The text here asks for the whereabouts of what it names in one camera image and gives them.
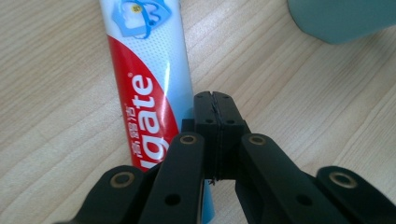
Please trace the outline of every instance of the light wood grain surface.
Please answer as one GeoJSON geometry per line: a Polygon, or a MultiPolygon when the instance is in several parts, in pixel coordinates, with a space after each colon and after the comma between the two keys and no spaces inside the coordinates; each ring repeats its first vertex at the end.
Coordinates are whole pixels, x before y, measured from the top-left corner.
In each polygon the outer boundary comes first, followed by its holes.
{"type": "MultiPolygon", "coordinates": [[[[286,0],[182,0],[194,92],[222,91],[251,130],[314,175],[335,164],[396,202],[396,28],[328,45],[286,0]]],[[[72,218],[131,164],[97,0],[0,2],[0,223],[72,218]]],[[[214,223],[244,223],[233,182],[214,223]]]]}

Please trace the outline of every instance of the toothpaste tube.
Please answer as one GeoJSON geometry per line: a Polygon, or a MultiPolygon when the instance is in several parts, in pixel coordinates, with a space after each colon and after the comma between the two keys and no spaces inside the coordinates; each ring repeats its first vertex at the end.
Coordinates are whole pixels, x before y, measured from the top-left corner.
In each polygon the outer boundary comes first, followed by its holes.
{"type": "MultiPolygon", "coordinates": [[[[193,94],[179,2],[100,3],[132,163],[147,171],[164,159],[181,121],[192,118],[193,94]]],[[[210,209],[204,213],[212,217],[213,207],[210,209]]]]}

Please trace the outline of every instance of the colgate logo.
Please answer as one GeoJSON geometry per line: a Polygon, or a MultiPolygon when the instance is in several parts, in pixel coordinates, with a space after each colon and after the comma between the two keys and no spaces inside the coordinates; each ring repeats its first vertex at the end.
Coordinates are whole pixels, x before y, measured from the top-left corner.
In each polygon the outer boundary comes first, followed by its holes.
{"type": "Polygon", "coordinates": [[[132,163],[143,171],[162,161],[178,134],[172,108],[157,79],[121,42],[108,37],[132,163]]]}

